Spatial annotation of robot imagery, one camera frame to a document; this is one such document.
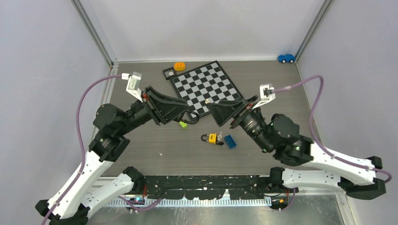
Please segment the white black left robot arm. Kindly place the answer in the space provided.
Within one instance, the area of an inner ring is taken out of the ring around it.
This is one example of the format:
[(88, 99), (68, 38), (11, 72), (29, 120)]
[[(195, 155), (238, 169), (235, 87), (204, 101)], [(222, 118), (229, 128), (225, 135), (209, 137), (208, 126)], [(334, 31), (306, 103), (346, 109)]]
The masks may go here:
[(83, 149), (79, 167), (58, 193), (36, 204), (44, 224), (85, 225), (111, 200), (127, 192), (139, 194), (143, 190), (144, 176), (130, 166), (110, 183), (90, 191), (129, 145), (127, 133), (148, 121), (157, 125), (179, 121), (189, 105), (183, 99), (163, 95), (150, 86), (144, 90), (131, 87), (126, 90), (136, 101), (126, 111), (113, 104), (98, 108), (93, 122), (98, 132), (88, 148)]

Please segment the yellow padlock black shackle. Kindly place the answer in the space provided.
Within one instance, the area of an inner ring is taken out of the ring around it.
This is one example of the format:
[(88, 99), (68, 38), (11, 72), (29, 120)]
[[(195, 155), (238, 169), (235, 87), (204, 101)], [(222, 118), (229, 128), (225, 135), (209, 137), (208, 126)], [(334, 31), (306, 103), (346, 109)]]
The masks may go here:
[(201, 136), (201, 141), (208, 142), (210, 144), (216, 144), (217, 134), (216, 133), (210, 133), (208, 135), (204, 134)]

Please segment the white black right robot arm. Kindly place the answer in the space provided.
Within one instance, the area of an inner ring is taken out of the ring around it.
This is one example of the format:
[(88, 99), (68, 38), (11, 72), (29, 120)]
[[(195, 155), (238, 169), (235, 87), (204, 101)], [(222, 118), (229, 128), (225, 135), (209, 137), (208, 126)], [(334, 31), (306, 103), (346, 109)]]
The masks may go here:
[(385, 182), (377, 178), (382, 160), (372, 156), (351, 157), (323, 150), (315, 141), (299, 133), (299, 125), (283, 114), (274, 114), (265, 122), (259, 108), (250, 101), (221, 100), (207, 107), (218, 126), (230, 122), (241, 127), (264, 153), (272, 153), (282, 167), (270, 169), (268, 187), (273, 192), (299, 187), (330, 188), (347, 196), (373, 200), (386, 193)]

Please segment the silver keys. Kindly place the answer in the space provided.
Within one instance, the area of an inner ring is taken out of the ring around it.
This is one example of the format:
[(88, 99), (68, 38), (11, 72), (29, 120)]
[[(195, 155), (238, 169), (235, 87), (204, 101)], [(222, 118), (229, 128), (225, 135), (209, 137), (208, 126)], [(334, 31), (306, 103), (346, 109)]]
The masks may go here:
[(224, 145), (222, 141), (222, 131), (216, 136), (216, 145)]

